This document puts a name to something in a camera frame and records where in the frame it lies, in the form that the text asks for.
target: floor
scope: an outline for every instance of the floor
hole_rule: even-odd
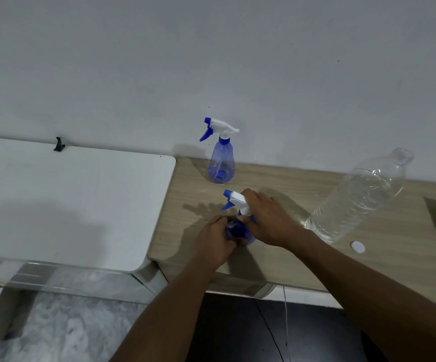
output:
[[[22,292],[0,361],[107,361],[145,305]],[[206,294],[187,362],[366,362],[342,310]]]

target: spray bottle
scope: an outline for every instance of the spray bottle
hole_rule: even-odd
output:
[[[200,142],[207,139],[213,133],[219,133],[219,140],[213,150],[208,174],[212,182],[224,184],[229,182],[235,175],[235,158],[233,156],[233,146],[229,142],[229,135],[239,132],[239,129],[231,127],[228,123],[212,118],[205,118],[208,124],[206,133],[201,137]]]
[[[239,208],[238,215],[251,216],[252,221],[255,221],[255,217],[252,215],[250,207],[246,203],[246,199],[243,194],[232,192],[226,189],[223,195],[228,198],[228,201],[223,206],[223,208],[221,208],[221,210],[226,210],[228,208],[236,206]],[[248,230],[243,222],[237,219],[234,219],[226,226],[225,235],[228,240],[232,240],[237,237],[244,238],[247,245],[250,245],[252,242],[255,241],[255,237],[253,236],[251,231]]]

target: black cable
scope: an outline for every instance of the black cable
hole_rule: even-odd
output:
[[[268,325],[268,323],[267,323],[267,320],[265,319],[265,316],[264,316],[263,313],[261,312],[261,309],[260,309],[260,306],[259,306],[258,303],[257,303],[257,300],[255,300],[255,299],[253,298],[253,301],[255,301],[255,305],[257,305],[258,312],[260,313],[261,317],[263,318],[263,321],[265,322],[265,325],[266,325],[267,328],[268,328],[268,331],[270,332],[271,338],[273,339],[273,342],[275,343],[275,347],[277,347],[277,349],[278,349],[278,353],[280,353],[280,358],[282,359],[282,362],[285,362],[284,359],[283,359],[282,353],[280,352],[280,348],[278,347],[277,342],[275,342],[275,337],[273,336],[273,333],[271,332],[271,329],[270,329],[270,327],[269,327],[269,325]]]

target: gray marble tile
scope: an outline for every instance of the gray marble tile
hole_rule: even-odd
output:
[[[108,361],[146,307],[50,292],[32,302],[33,292],[26,295],[0,341],[0,361]]]

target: black clip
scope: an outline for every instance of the black clip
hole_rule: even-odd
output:
[[[65,145],[62,145],[62,140],[60,137],[57,137],[57,146],[55,146],[54,151],[62,152],[62,150],[65,148]]]

